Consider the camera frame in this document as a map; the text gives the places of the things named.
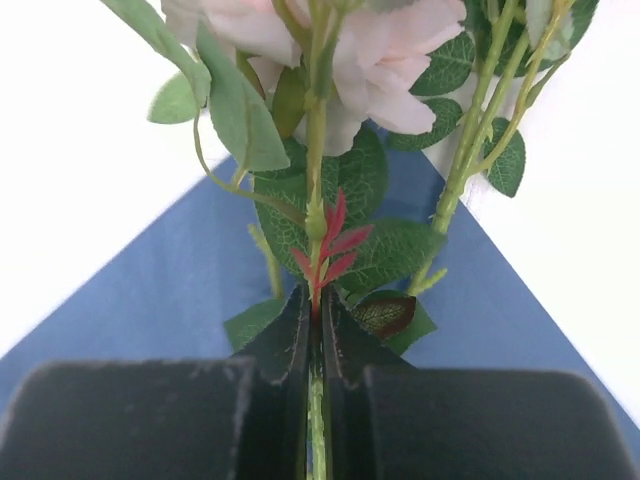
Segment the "red leaf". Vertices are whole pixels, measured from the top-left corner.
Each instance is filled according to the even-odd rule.
[[[338,190],[338,200],[336,202],[336,208],[333,210],[330,221],[327,222],[327,234],[322,240],[321,252],[325,253],[329,249],[329,245],[336,239],[342,227],[344,226],[344,219],[347,217],[347,199],[344,196],[342,188]]]
[[[373,230],[373,225],[352,228],[351,230],[343,232],[338,236],[338,238],[335,239],[333,244],[331,244],[331,248],[329,249],[327,256],[331,257],[333,255],[337,255],[338,253],[353,250],[367,239],[367,237],[371,233],[371,230]]]
[[[333,223],[333,219],[336,216],[336,211],[331,205],[327,205],[327,227]]]
[[[300,270],[302,270],[302,273],[304,273],[304,276],[309,280],[312,277],[311,261],[309,258],[295,247],[291,247],[291,255],[293,255],[293,258],[300,267]]]
[[[324,288],[329,282],[332,282],[340,275],[343,275],[347,270],[349,270],[349,268],[351,268],[351,265],[353,265],[353,262],[356,261],[357,257],[358,252],[349,252],[336,259],[331,265],[329,265],[327,275],[324,277],[324,280],[322,280],[320,288]]]

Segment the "white background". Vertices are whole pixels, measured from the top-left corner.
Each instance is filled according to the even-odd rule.
[[[145,120],[174,67],[98,0],[2,2],[0,18],[2,356],[202,172],[189,125]],[[517,198],[481,179],[465,196],[636,423],[638,18],[637,0],[600,1],[573,57],[527,114]],[[208,154],[225,157],[207,133]],[[429,152],[439,168],[446,147]]]

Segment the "blue fabric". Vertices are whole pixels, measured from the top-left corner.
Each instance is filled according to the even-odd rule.
[[[392,152],[380,215],[426,220],[443,180],[421,153]],[[226,161],[218,172],[230,177]],[[250,201],[198,183],[0,360],[0,411],[29,370],[52,359],[223,357],[222,322],[269,297],[263,258],[247,233]],[[640,431],[460,206],[422,298],[439,330],[406,357],[423,367],[560,369],[594,381],[640,464]]]

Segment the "green leaf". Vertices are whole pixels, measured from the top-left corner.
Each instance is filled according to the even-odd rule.
[[[325,158],[323,167],[331,161],[340,169],[338,186],[342,187],[347,199],[344,229],[360,225],[380,206],[389,186],[389,165],[384,147],[371,127],[363,124],[352,149],[339,157]]]
[[[197,105],[203,107],[211,84],[209,72],[191,58],[155,9],[145,0],[102,0],[102,3],[184,73]]]
[[[282,311],[284,300],[271,298],[257,303],[224,322],[234,352],[241,350],[262,332]]]
[[[198,53],[211,77],[209,113],[220,141],[240,170],[279,170],[290,165],[271,113],[246,77],[200,23]]]
[[[509,120],[495,118],[492,122],[493,140],[484,143],[484,156],[487,157],[504,135]],[[520,132],[511,137],[507,147],[487,172],[487,179],[493,187],[507,197],[515,197],[524,175],[526,149]]]
[[[525,13],[529,43],[532,50],[535,50],[551,22],[553,16],[553,0],[529,1],[527,2]],[[556,32],[556,37],[547,46],[544,52],[544,58],[553,62],[569,53],[573,32],[573,15],[569,12],[567,16],[562,19],[562,24]]]
[[[407,328],[415,310],[416,297],[379,290],[362,300],[351,314],[364,328],[385,340]]]
[[[433,113],[436,121],[430,132],[420,135],[404,135],[390,132],[387,137],[389,147],[396,150],[415,152],[435,145],[452,133],[462,118],[462,107],[450,98],[429,98],[424,101]]]
[[[571,18],[573,23],[573,34],[569,41],[571,49],[575,48],[589,28],[597,6],[598,0],[576,0],[576,3],[571,7]],[[502,53],[500,54],[498,65],[496,66],[495,75],[500,76],[504,72],[507,62],[509,61],[509,58],[511,58],[516,43],[524,29],[525,26],[518,22],[513,22],[511,25]],[[487,58],[487,53],[491,46],[491,24],[485,19],[478,26],[478,30],[481,31],[481,34],[479,35],[480,41],[478,42],[478,56],[482,61],[484,61]],[[520,62],[520,66],[516,71],[516,77],[522,77],[527,73],[527,65],[531,58],[531,54],[531,49],[525,53],[522,61]],[[543,60],[540,64],[540,70],[546,70],[553,65],[553,63],[554,62],[550,60]]]
[[[553,13],[553,0],[534,0],[528,1],[525,8],[527,18],[527,33],[529,35],[529,44],[535,49],[544,31],[549,26],[551,15]]]
[[[307,178],[304,174],[277,180],[255,177],[253,190],[262,195],[277,198],[305,211],[307,202]],[[255,202],[258,220],[273,255],[291,273],[302,276],[298,264],[291,255],[291,248],[307,252],[307,235],[302,227],[289,220],[278,210],[264,203]]]
[[[483,28],[484,22],[487,20],[482,8],[482,4],[485,1],[486,0],[464,0],[467,17],[462,24],[465,30],[475,32]]]
[[[416,310],[409,327],[389,338],[385,343],[387,347],[393,350],[396,354],[402,355],[417,340],[436,331],[437,329],[438,327],[436,327],[433,320],[429,318],[429,315],[422,304],[420,302],[416,302]]]
[[[544,58],[555,62],[571,52],[571,36],[573,35],[573,17],[571,12],[562,19],[560,28],[556,31],[555,37],[547,46]]]
[[[281,170],[264,172],[251,172],[254,176],[265,180],[280,180],[304,174],[307,170],[307,147],[298,143],[293,137],[282,140],[284,150],[287,152],[291,165]]]
[[[373,231],[357,248],[353,267],[338,279],[349,292],[370,292],[412,274],[445,240],[429,225],[402,218],[381,218],[371,223]]]
[[[289,145],[290,154],[293,152],[292,166],[286,170],[269,172],[267,178],[264,172],[256,173],[254,191],[276,197],[305,211],[306,173],[280,174],[306,166],[306,148],[294,142],[293,139],[285,141],[285,145]],[[382,202],[388,184],[389,168],[384,148],[378,136],[367,125],[363,125],[356,135],[350,151],[339,157],[325,157],[322,161],[322,195],[325,201],[335,204],[338,188],[342,187],[344,190],[347,200],[345,230],[369,218]],[[273,254],[287,270],[301,276],[302,272],[291,255],[291,248],[306,252],[306,233],[276,209],[261,203],[256,203],[255,206],[260,226]]]
[[[306,93],[304,68],[284,67],[278,79],[271,108],[273,121],[281,138],[291,137],[302,120]]]
[[[198,110],[189,80],[178,72],[156,94],[147,120],[163,125],[184,123],[193,120]]]
[[[469,34],[462,32],[430,53],[431,64],[411,87],[411,93],[422,97],[443,95],[467,81],[476,57],[476,47]]]

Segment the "pink rose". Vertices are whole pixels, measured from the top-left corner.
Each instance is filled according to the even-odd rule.
[[[288,0],[309,25],[307,0]],[[250,61],[263,88],[275,87],[282,66],[300,64],[300,47],[271,0],[162,0],[167,24],[186,45],[195,43],[199,18],[223,43],[258,55]],[[418,0],[390,13],[361,9],[347,18],[333,60],[338,96],[327,105],[325,154],[349,151],[360,125],[371,118],[398,133],[420,134],[435,115],[409,89],[429,66],[429,53],[462,32],[462,0]],[[306,118],[295,132],[305,142]]]

